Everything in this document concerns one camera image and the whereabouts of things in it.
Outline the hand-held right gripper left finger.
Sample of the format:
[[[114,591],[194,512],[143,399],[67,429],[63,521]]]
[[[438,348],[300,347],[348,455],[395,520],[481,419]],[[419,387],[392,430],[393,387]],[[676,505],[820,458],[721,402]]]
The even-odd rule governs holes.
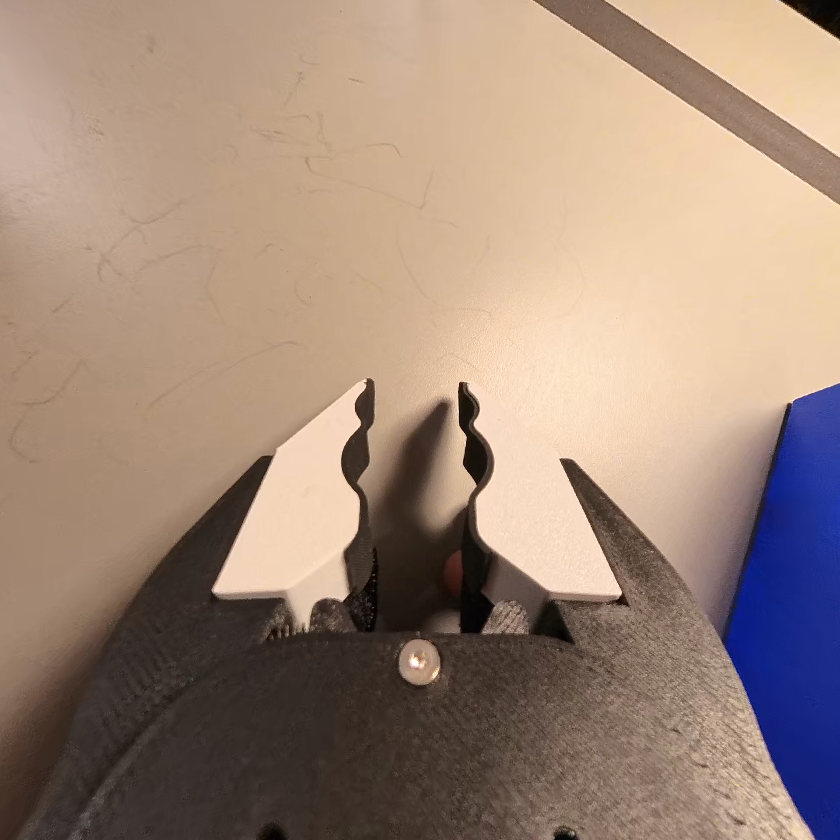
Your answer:
[[[365,379],[278,447],[213,584],[218,600],[281,599],[308,627],[330,599],[372,630],[377,560],[360,481],[374,420],[375,383]]]

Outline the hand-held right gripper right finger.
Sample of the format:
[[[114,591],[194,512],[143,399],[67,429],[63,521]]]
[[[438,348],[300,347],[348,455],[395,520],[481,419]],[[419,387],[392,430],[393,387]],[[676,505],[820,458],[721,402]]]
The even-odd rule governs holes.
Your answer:
[[[461,542],[460,630],[490,630],[499,604],[518,605],[539,630],[555,602],[617,603],[623,591],[572,487],[561,457],[484,387],[458,385],[469,495]]]

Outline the blue board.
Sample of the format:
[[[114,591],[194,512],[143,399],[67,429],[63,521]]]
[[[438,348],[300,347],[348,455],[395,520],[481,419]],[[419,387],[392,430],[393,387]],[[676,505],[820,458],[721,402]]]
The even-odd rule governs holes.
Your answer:
[[[785,410],[724,643],[815,838],[839,838],[839,385]]]

